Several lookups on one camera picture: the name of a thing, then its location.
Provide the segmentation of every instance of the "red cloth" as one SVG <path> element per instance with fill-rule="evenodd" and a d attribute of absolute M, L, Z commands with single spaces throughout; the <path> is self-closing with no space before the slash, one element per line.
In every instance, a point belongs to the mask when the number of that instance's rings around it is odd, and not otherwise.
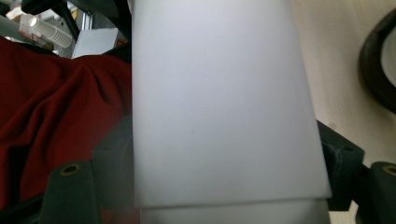
<path fill-rule="evenodd" d="M 131 65 L 69 60 L 0 37 L 0 210 L 45 190 L 50 172 L 88 160 L 132 107 Z"/>

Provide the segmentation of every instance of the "beige floor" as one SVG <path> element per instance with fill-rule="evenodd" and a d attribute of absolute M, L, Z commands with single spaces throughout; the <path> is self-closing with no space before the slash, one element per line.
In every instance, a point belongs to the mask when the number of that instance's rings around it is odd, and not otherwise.
<path fill-rule="evenodd" d="M 396 115 L 358 79 L 361 46 L 396 1 L 294 0 L 293 8 L 317 119 L 362 147 L 364 164 L 396 162 Z M 356 209 L 331 213 L 332 224 L 355 223 Z"/>

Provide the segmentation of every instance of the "red fabric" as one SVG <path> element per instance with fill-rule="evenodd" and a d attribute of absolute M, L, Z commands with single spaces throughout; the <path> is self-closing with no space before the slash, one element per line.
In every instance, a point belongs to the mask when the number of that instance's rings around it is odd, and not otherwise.
<path fill-rule="evenodd" d="M 45 190 L 55 167 L 88 160 L 131 113 L 131 65 L 69 60 L 0 37 L 0 210 Z"/>

